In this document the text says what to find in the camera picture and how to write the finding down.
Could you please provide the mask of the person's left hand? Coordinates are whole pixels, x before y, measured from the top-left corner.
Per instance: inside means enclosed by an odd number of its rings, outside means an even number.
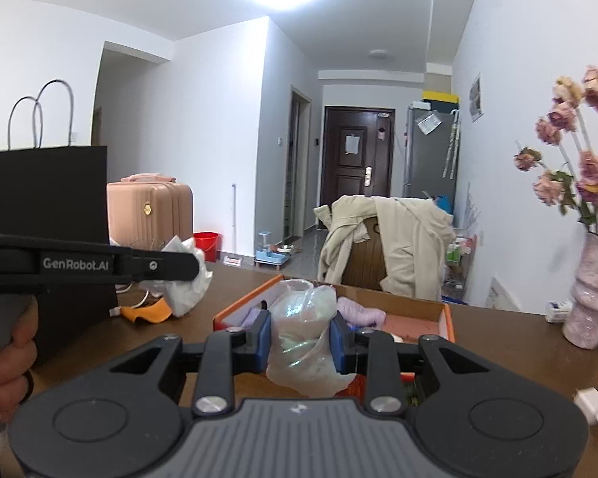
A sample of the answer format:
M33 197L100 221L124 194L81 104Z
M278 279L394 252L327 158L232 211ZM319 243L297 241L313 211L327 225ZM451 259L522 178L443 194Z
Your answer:
M8 423L29 391L24 376L37 356L34 337L38 327L37 303L29 306L12 329L12 342L0 351L0 422Z

